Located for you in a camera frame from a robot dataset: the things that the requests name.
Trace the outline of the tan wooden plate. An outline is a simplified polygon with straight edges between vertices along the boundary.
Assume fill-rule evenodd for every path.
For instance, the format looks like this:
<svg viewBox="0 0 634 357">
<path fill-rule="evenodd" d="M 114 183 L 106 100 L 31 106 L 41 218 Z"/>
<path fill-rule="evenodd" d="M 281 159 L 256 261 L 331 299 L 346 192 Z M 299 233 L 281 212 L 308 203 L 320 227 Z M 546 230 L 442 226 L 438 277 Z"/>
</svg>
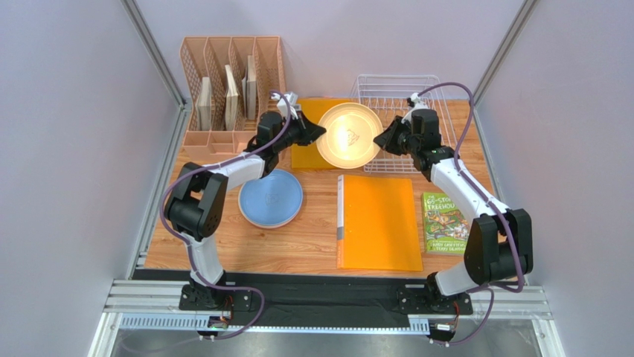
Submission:
<svg viewBox="0 0 634 357">
<path fill-rule="evenodd" d="M 383 132 L 383 124 L 367 106 L 340 103 L 328 109 L 318 124 L 326 132 L 317 139 L 317 150 L 334 167 L 344 170 L 363 167 L 380 151 L 374 139 Z"/>
</svg>

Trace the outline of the blue grey plate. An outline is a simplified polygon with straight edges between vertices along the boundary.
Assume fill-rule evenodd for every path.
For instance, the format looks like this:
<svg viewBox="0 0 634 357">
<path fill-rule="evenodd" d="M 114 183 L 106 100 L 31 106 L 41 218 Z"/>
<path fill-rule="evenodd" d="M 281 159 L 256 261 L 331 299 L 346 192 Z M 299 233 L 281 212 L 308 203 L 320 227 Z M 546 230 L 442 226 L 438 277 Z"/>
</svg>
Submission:
<svg viewBox="0 0 634 357">
<path fill-rule="evenodd" d="M 241 210 L 301 210 L 304 191 L 297 178 L 275 169 L 267 177 L 246 182 L 238 196 Z"/>
</svg>

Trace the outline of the yellow beige plate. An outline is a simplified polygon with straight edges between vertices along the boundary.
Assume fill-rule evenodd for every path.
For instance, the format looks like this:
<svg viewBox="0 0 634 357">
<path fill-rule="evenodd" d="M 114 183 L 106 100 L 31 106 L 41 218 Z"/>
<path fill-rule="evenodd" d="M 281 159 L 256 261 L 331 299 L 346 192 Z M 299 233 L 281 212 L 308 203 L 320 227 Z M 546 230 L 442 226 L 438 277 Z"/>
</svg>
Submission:
<svg viewBox="0 0 634 357">
<path fill-rule="evenodd" d="M 241 210 L 241 213 L 253 226 L 276 229 L 289 224 L 300 210 Z"/>
</svg>

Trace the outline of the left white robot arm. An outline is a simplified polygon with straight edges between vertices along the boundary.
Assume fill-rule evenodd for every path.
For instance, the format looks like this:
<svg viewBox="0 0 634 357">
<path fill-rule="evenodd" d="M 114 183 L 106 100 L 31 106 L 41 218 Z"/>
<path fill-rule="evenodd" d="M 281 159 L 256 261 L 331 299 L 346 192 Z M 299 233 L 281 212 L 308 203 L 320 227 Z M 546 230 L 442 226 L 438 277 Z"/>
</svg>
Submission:
<svg viewBox="0 0 634 357">
<path fill-rule="evenodd" d="M 220 226 L 227 192 L 267 177 L 285 149 L 309 146 L 327 130 L 303 112 L 285 118 L 278 112 L 261 115 L 255 135 L 237 156 L 216 164 L 185 164 L 164 193 L 161 223 L 185 244 L 190 279 L 182 289 L 181 310 L 230 307 L 237 288 L 226 285 L 215 233 Z"/>
</svg>

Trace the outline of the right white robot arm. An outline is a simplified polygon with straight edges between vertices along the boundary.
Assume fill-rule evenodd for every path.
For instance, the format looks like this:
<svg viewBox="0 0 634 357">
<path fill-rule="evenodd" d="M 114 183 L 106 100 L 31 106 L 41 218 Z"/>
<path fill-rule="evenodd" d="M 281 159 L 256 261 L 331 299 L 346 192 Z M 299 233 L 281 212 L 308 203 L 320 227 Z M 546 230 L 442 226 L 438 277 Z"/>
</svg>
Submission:
<svg viewBox="0 0 634 357">
<path fill-rule="evenodd" d="M 488 286 L 522 291 L 534 265 L 531 217 L 486 191 L 458 151 L 443 145 L 436 111 L 413 109 L 396 116 L 374 143 L 390 154 L 409 155 L 414 167 L 448 195 L 469 223 L 462 262 L 427 277 L 422 295 L 426 308 L 451 309 L 467 293 Z"/>
</svg>

